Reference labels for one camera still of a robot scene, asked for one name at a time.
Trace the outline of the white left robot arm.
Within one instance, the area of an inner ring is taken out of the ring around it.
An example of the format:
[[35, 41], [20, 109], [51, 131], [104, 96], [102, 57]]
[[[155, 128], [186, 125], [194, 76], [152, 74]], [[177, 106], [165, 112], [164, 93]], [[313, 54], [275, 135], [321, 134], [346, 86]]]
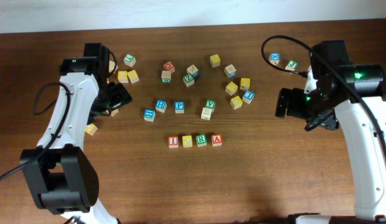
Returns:
[[112, 56], [103, 44], [87, 43], [82, 57], [63, 60], [48, 127], [36, 148], [20, 156], [36, 207], [75, 223], [119, 223], [100, 202], [98, 175], [83, 152], [85, 129], [94, 118], [132, 101], [122, 84], [107, 81], [114, 73]]

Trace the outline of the red A block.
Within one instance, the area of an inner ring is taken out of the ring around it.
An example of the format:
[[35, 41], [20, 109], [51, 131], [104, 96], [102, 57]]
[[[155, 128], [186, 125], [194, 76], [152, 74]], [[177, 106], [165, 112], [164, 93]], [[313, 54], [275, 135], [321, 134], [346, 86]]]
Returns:
[[221, 134], [213, 134], [211, 136], [212, 146], [221, 146], [223, 144], [223, 138]]

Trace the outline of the green R block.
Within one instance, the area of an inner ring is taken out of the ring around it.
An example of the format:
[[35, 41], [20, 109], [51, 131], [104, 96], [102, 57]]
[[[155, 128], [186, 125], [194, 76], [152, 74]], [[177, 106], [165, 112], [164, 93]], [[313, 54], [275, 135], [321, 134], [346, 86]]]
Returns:
[[207, 138], [204, 134], [199, 134], [195, 137], [196, 143], [198, 147], [206, 146], [207, 145]]

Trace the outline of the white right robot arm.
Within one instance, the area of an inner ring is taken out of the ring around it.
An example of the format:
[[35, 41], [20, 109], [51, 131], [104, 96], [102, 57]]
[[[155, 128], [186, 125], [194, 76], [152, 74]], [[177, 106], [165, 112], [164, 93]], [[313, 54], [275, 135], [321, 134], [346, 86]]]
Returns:
[[290, 223], [386, 223], [386, 76], [380, 65], [353, 64], [343, 40], [309, 49], [304, 89], [280, 90], [275, 115], [306, 121], [305, 130], [342, 129], [354, 178], [354, 216], [301, 213]]

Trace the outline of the red I block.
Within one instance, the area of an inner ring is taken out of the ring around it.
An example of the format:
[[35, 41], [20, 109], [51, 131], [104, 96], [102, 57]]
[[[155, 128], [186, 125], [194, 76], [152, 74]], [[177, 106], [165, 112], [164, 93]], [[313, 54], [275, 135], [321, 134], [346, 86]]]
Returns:
[[178, 148], [179, 147], [178, 136], [169, 136], [167, 142], [168, 142], [169, 148]]

